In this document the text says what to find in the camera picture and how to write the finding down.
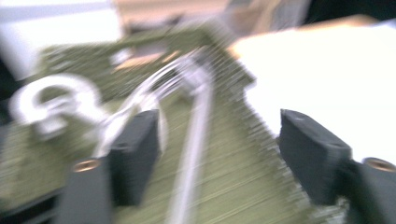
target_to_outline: green tray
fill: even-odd
[[[215,71],[215,99],[203,175],[199,181],[196,223],[341,223],[345,205],[314,207],[278,154],[276,142],[247,106],[244,88],[254,80],[224,50],[227,35],[213,25],[135,35],[116,43],[54,46],[45,49],[28,80],[57,73],[89,78],[103,104],[116,110],[140,82],[165,65],[163,59],[205,46]],[[114,70],[109,57],[125,48],[166,43],[167,53],[155,62]],[[61,92],[48,90],[43,99]],[[163,223],[169,207],[188,128],[191,103],[177,92],[161,102],[170,135],[155,167],[143,205],[115,208],[115,223]],[[1,209],[8,210],[62,187],[66,170],[89,156],[94,142],[83,133],[90,127],[69,119],[67,134],[40,142],[30,127],[11,125],[0,164]]]

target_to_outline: green basket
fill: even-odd
[[[45,49],[29,81],[58,73],[87,77],[99,88],[103,104],[115,111],[145,78],[180,55],[206,47],[213,59],[215,99],[205,154],[196,223],[341,223],[345,206],[314,207],[278,154],[274,138],[244,100],[253,82],[225,50],[219,27],[201,25],[135,35],[116,43],[54,46]],[[150,64],[115,70],[109,58],[119,50],[156,42],[167,52]],[[48,90],[44,98],[61,94]],[[158,161],[140,207],[117,207],[115,223],[164,223],[188,128],[191,103],[174,93],[161,102],[169,126],[168,147]],[[67,134],[56,141],[37,140],[30,127],[11,125],[0,167],[2,210],[14,208],[62,187],[68,166],[89,156],[90,127],[69,119]]]

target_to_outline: green textured surface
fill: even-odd
[[[312,207],[290,170],[279,158],[276,143],[243,100],[252,82],[218,44],[218,35],[204,28],[137,36],[120,43],[59,46],[43,52],[35,76],[61,72],[88,77],[100,89],[106,108],[115,110],[125,96],[152,72],[150,66],[114,72],[108,57],[125,47],[166,41],[169,52],[210,49],[214,71],[215,105],[197,206],[197,223],[323,223],[341,220],[342,206]],[[56,92],[46,92],[53,97]],[[190,118],[191,102],[179,93],[162,101],[169,125],[169,144],[156,165],[140,207],[117,207],[116,223],[163,223],[172,196],[178,160]],[[43,143],[31,129],[12,125],[0,165],[3,209],[33,200],[61,187],[65,170],[74,159],[92,152],[94,142],[84,137],[87,127],[74,120],[66,135]]]

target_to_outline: woven basket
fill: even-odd
[[[167,56],[205,46],[216,81],[196,223],[341,223],[344,206],[313,207],[279,158],[275,140],[244,101],[244,88],[253,79],[223,50],[223,34],[219,28],[202,25],[136,35],[117,43],[55,46],[42,52],[29,81],[64,72],[87,77],[99,88],[104,107],[115,111],[139,83],[166,64]],[[150,64],[115,70],[109,60],[121,49],[159,41],[167,44],[168,52]],[[58,94],[62,93],[49,90],[43,97]],[[143,205],[115,208],[115,223],[165,220],[191,102],[174,93],[161,104],[169,125],[168,147],[155,167]],[[95,143],[84,139],[90,127],[73,119],[69,124],[66,134],[50,142],[39,141],[30,127],[12,124],[0,169],[3,211],[61,187],[71,162],[92,153]]]

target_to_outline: white surface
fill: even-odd
[[[18,15],[19,10],[31,6],[32,2],[35,2],[36,7],[48,7],[70,6],[77,1],[3,0],[0,2],[0,9],[7,10],[7,12],[14,10],[15,15]],[[18,76],[17,79],[31,75],[37,53],[47,46],[115,41],[121,37],[117,12],[109,0],[78,2],[82,5],[95,2],[100,5],[101,9],[62,15],[55,13],[53,16],[48,16],[48,12],[43,12],[46,14],[43,18],[0,22],[0,53],[5,56],[6,63]],[[36,15],[37,11],[32,10],[32,14]]]
[[[280,108],[296,110],[349,144],[354,160],[396,164],[395,40],[386,26],[268,35],[241,59],[257,77],[247,101],[275,135]]]

